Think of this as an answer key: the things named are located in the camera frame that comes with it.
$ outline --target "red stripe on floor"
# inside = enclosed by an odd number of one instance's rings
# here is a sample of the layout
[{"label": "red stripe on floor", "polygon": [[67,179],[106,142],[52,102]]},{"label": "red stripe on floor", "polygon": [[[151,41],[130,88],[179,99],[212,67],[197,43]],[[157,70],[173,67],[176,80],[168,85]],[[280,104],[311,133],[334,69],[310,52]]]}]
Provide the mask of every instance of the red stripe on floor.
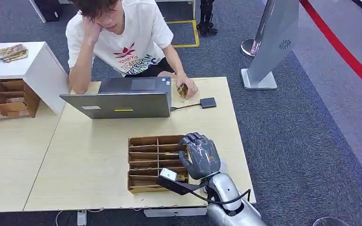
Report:
[{"label": "red stripe on floor", "polygon": [[319,30],[328,39],[334,49],[341,55],[345,62],[353,69],[354,72],[362,79],[362,64],[353,56],[351,52],[342,44],[338,37],[327,26],[324,20],[316,12],[308,0],[300,0],[300,3],[305,8],[309,16],[317,25]]}]

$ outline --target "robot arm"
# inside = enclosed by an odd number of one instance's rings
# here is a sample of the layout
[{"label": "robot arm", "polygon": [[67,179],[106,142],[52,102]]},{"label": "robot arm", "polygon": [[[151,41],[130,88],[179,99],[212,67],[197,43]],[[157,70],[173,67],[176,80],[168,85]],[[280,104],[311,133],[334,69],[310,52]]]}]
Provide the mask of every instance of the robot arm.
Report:
[{"label": "robot arm", "polygon": [[[212,140],[198,133],[187,134],[180,145],[187,145],[190,162],[184,152],[179,152],[181,163],[193,179],[200,179],[200,185],[177,182],[168,169],[161,172],[157,183],[178,194],[192,193],[208,202],[207,214],[218,226],[266,226],[259,212],[244,198],[250,189],[240,194],[226,173],[221,173],[220,157]],[[205,187],[207,199],[194,193]]]}]

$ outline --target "laptop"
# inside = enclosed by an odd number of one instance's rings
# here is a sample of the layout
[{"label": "laptop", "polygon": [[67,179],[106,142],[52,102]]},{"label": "laptop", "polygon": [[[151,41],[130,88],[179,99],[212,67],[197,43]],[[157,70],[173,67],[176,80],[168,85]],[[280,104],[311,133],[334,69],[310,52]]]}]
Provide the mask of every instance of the laptop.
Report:
[{"label": "laptop", "polygon": [[109,78],[98,94],[60,95],[92,119],[170,117],[170,77]]}]

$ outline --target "laptop sticker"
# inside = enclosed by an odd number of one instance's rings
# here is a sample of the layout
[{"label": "laptop sticker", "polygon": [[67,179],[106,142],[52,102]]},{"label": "laptop sticker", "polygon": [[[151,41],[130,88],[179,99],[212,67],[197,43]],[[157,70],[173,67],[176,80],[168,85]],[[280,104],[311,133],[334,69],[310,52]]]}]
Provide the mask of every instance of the laptop sticker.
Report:
[{"label": "laptop sticker", "polygon": [[81,106],[84,110],[97,110],[101,109],[99,106]]}]

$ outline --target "silver pole base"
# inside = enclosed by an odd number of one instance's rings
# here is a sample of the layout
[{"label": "silver pole base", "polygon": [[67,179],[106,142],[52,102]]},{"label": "silver pole base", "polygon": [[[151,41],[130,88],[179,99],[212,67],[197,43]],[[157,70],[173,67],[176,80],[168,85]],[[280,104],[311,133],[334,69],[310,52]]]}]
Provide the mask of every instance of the silver pole base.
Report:
[{"label": "silver pole base", "polygon": [[336,218],[324,217],[316,220],[313,226],[349,226],[349,225]]},{"label": "silver pole base", "polygon": [[241,76],[244,82],[245,89],[276,89],[277,84],[275,83],[272,72],[268,73],[266,77],[258,84],[250,84],[249,82],[249,69],[242,69]]},{"label": "silver pole base", "polygon": [[253,42],[255,40],[254,39],[246,39],[245,41],[243,41],[241,43],[241,52],[250,58],[254,58],[256,56],[256,53],[252,53],[252,46],[253,46]]}]

